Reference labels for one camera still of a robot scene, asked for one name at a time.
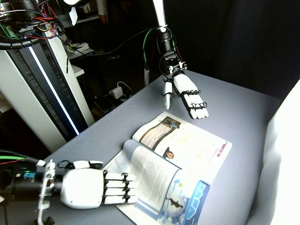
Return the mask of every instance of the open book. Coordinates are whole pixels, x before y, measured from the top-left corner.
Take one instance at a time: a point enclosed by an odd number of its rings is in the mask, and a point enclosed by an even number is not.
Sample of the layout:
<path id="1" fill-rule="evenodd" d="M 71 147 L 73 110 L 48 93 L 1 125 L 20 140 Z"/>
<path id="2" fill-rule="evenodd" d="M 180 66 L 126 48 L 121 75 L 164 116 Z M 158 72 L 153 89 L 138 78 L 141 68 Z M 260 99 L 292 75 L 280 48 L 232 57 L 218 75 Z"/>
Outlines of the open book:
<path id="1" fill-rule="evenodd" d="M 137 225 L 197 224 L 231 146 L 167 112 L 160 114 L 105 167 L 136 176 L 138 202 L 117 207 Z"/>

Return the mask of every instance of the gray tabletop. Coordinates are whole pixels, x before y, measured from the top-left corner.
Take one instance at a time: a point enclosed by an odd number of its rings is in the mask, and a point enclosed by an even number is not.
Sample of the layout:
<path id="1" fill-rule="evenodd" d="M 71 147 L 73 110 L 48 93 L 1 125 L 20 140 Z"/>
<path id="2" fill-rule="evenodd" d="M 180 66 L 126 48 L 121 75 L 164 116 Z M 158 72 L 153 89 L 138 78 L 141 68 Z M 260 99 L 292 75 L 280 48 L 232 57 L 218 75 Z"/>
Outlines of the gray tabletop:
<path id="1" fill-rule="evenodd" d="M 169 112 L 232 142 L 232 149 L 211 185 L 198 224 L 245 224 L 262 168 L 267 124 L 280 101 L 191 71 L 186 75 L 202 91 L 210 116 L 192 120 L 181 99 L 175 96 Z M 140 126 L 165 110 L 163 85 L 162 78 L 158 78 L 47 159 L 55 162 L 91 159 L 106 164 Z M 8 207 L 10 224 L 31 224 L 36 207 L 37 202 L 13 202 Z M 45 212 L 47 216 L 52 216 L 58 225 L 133 224 L 114 206 L 72 210 L 58 199 L 51 202 Z"/>

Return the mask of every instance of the machine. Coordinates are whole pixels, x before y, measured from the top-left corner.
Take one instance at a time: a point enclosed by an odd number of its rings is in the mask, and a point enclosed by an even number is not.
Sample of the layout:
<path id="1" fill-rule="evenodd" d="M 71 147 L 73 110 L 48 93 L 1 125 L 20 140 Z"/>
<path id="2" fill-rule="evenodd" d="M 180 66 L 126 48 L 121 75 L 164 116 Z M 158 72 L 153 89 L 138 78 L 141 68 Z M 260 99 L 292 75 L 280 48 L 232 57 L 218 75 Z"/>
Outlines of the machine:
<path id="1" fill-rule="evenodd" d="M 59 21 L 57 13 L 72 11 L 72 7 L 82 6 L 86 1 L 36 1 L 36 0 L 2 0 L 0 24 L 2 27 L 0 49 L 1 62 L 15 63 L 13 70 L 7 70 L 16 79 L 26 80 L 36 98 L 44 101 L 44 110 L 51 122 L 55 123 L 54 132 L 60 132 L 65 140 L 78 135 L 87 126 L 87 119 L 82 114 L 82 107 L 74 97 L 74 93 L 66 83 L 59 83 L 63 91 L 55 88 L 55 80 L 64 81 L 68 73 L 67 63 L 62 63 L 65 57 L 64 44 L 60 37 L 64 33 L 63 24 Z M 189 115 L 193 119 L 208 117 L 207 104 L 200 97 L 197 86 L 184 74 L 187 65 L 181 59 L 171 30 L 165 23 L 163 0 L 153 0 L 159 26 L 147 29 L 146 37 L 151 32 L 158 32 L 157 45 L 161 54 L 159 68 L 164 76 L 165 108 L 168 110 L 172 104 L 172 91 L 180 96 Z M 149 83 L 149 68 L 145 62 L 145 84 Z M 0 86 L 1 91 L 11 93 L 5 85 Z M 75 209 L 91 209 L 102 204 L 134 203 L 136 201 L 135 176 L 133 174 L 112 174 L 101 171 L 100 161 L 77 161 L 66 163 L 65 174 L 55 174 L 55 163 L 50 160 L 33 159 L 15 152 L 1 150 L 2 160 L 16 160 L 27 162 L 15 164 L 12 168 L 1 167 L 0 205 L 7 204 L 11 199 L 18 200 L 24 197 L 37 198 L 38 216 L 36 224 L 52 225 L 52 218 L 42 220 L 44 209 L 50 206 L 49 197 L 60 195 L 61 201 L 68 207 Z M 0 163 L 0 166 L 11 162 Z M 42 174 L 36 172 L 35 166 L 45 167 Z"/>

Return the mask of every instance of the white connector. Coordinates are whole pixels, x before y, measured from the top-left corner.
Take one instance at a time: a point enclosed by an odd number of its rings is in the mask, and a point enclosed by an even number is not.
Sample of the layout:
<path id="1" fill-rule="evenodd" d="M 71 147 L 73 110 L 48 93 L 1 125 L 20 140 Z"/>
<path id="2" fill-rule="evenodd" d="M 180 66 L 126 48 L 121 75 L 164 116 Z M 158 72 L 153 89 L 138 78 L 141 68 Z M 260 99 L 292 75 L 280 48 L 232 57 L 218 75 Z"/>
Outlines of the white connector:
<path id="1" fill-rule="evenodd" d="M 123 90 L 121 87 L 116 87 L 109 92 L 109 95 L 113 96 L 115 99 L 118 99 L 123 95 Z"/>

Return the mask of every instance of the pink label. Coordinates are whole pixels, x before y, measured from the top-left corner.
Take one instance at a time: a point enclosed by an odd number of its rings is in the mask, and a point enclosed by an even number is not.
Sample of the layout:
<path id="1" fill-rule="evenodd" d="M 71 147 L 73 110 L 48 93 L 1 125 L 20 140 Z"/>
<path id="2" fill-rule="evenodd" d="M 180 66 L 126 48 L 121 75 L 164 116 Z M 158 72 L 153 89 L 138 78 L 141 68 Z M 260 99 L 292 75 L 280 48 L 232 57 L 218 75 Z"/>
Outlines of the pink label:
<path id="1" fill-rule="evenodd" d="M 223 146 L 221 147 L 219 153 L 217 154 L 218 157 L 220 157 L 220 155 L 222 154 L 223 152 L 223 149 L 225 148 L 226 144 L 223 144 Z"/>

